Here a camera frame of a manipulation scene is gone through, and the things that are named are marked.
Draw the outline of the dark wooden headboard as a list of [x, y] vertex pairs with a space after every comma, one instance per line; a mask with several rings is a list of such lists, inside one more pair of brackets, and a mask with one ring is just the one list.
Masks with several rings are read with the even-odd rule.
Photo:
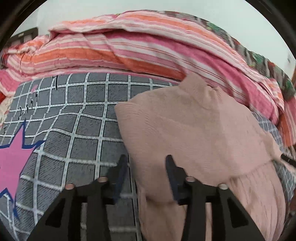
[[8, 39], [8, 41], [5, 44], [5, 47], [10, 47], [11, 45], [15, 45], [15, 44], [23, 44], [37, 37], [38, 33], [39, 33], [38, 27], [34, 27], [32, 29], [18, 33], [10, 37], [10, 39]]

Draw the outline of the floral white bed sheet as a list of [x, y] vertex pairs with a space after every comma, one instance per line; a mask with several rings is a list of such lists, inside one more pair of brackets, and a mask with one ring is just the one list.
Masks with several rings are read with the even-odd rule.
[[2, 126], [10, 110], [13, 97], [6, 97], [0, 104], [0, 125]]

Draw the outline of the grey checked bed sheet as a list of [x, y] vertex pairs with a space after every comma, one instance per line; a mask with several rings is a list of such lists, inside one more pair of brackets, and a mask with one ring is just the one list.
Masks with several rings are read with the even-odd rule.
[[16, 203], [1, 198], [1, 221], [14, 240], [27, 240], [67, 183], [82, 186], [106, 174], [126, 154], [115, 105], [174, 86], [171, 80], [112, 73], [71, 73], [22, 83], [1, 127], [9, 144], [21, 123], [25, 144], [42, 144], [20, 175]]

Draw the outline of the pink knit sweater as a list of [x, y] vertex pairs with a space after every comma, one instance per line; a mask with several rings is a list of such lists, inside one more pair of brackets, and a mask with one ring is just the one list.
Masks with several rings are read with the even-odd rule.
[[279, 239], [286, 204], [274, 167], [281, 151], [251, 111], [197, 75], [115, 106], [137, 184], [146, 240], [180, 240], [186, 208], [173, 199], [166, 156], [204, 184], [228, 185], [266, 240]]

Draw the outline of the red pillow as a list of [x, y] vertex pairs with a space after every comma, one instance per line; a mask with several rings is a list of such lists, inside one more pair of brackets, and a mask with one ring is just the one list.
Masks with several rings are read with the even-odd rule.
[[6, 96], [0, 91], [0, 103], [5, 100]]

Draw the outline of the pink striped quilt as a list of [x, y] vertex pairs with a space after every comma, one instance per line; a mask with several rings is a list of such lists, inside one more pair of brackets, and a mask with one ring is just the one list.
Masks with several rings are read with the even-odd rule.
[[12, 97], [22, 82], [90, 69], [176, 81], [196, 73], [276, 124], [286, 146], [295, 144], [295, 88], [285, 72], [213, 23], [172, 11], [61, 22], [5, 51], [1, 92]]

